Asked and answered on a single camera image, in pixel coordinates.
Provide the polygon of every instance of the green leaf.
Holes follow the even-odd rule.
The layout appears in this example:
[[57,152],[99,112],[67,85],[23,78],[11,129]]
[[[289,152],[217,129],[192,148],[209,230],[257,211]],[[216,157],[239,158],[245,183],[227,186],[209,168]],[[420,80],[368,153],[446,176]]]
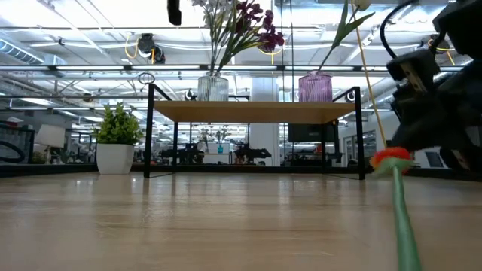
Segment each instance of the green leaf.
[[375,13],[372,12],[372,13],[370,13],[368,15],[365,15],[361,18],[358,18],[357,20],[354,20],[351,23],[349,23],[348,25],[346,25],[345,26],[345,35],[344,35],[343,38],[345,38],[351,31],[355,30],[357,27],[359,27],[361,24],[363,24],[363,22],[366,21],[366,19],[372,17],[374,14]]
[[339,45],[340,42],[343,40],[343,38],[345,38],[345,37],[342,37],[341,35],[344,33],[344,29],[346,25],[346,17],[348,17],[348,0],[345,0],[345,4],[343,5],[340,24],[338,25],[337,34],[334,37],[333,45],[331,45],[332,47],[334,46],[335,43],[338,43]]

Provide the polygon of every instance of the white planter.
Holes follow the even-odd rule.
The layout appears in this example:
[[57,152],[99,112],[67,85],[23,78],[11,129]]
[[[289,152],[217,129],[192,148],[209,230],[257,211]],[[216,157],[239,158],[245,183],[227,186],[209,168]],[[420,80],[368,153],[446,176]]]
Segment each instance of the white planter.
[[103,175],[128,174],[133,165],[134,146],[122,144],[98,144],[97,167]]

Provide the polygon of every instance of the wooden table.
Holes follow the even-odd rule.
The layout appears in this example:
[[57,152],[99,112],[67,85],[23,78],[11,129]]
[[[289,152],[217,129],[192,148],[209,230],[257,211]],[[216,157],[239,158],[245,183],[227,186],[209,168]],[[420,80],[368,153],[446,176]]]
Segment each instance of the wooden table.
[[[166,100],[154,101],[155,91],[159,92]],[[338,99],[342,99],[350,92],[355,94],[354,103],[335,102]],[[151,141],[154,109],[174,122],[174,149],[177,149],[178,123],[299,123],[323,125],[352,112],[355,112],[356,115],[357,140],[362,142],[363,131],[360,92],[359,87],[352,87],[334,98],[333,102],[198,102],[172,101],[158,86],[150,84],[148,92],[146,142]],[[325,142],[323,132],[320,139],[322,143]],[[145,153],[146,157],[150,158],[151,146],[149,144],[146,144]],[[359,179],[363,180],[365,179],[363,144],[358,145],[358,153],[358,160],[360,160],[360,163],[358,165],[357,173],[359,174]],[[150,178],[151,165],[148,163],[148,160],[149,159],[145,160],[145,178]],[[164,166],[159,168],[159,170],[170,172],[222,172],[229,170],[229,172],[235,172],[236,168],[239,169],[239,167],[235,166],[226,169],[227,167],[229,166],[222,167],[223,169],[215,166],[178,167],[176,160],[174,159],[172,166]],[[273,173],[313,171],[326,173],[355,173],[354,171],[344,168],[326,169],[325,164],[323,164],[321,169],[275,168],[269,166],[255,168],[259,168],[259,172]]]
[[176,122],[325,124],[355,110],[341,102],[154,102]]

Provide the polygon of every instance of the computer monitor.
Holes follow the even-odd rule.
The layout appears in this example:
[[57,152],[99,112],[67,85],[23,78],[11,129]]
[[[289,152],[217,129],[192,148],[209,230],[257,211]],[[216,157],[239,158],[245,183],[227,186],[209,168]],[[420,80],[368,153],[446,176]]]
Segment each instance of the computer monitor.
[[[322,126],[319,124],[289,124],[289,142],[320,142],[322,140]],[[325,141],[338,140],[338,126],[325,124]]]

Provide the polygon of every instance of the wooden floor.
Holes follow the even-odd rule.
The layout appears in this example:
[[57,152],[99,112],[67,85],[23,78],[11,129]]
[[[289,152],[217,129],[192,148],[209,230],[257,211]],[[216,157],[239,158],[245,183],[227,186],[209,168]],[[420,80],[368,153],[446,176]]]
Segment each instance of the wooden floor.
[[[482,184],[405,184],[424,270],[482,270]],[[0,179],[5,271],[396,271],[395,256],[388,178]]]

